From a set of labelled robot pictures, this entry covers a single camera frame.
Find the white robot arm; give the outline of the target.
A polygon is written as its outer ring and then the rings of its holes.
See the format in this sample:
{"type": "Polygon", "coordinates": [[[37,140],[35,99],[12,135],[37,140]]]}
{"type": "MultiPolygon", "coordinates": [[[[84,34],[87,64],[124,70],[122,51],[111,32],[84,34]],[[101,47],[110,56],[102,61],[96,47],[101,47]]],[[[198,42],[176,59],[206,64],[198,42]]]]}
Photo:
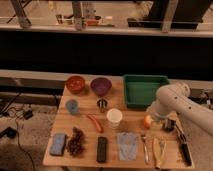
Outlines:
{"type": "Polygon", "coordinates": [[[189,99],[190,88],[185,83],[161,86],[156,91],[156,99],[147,108],[147,113],[155,121],[164,120],[175,111],[213,136],[213,110],[189,99]]]}

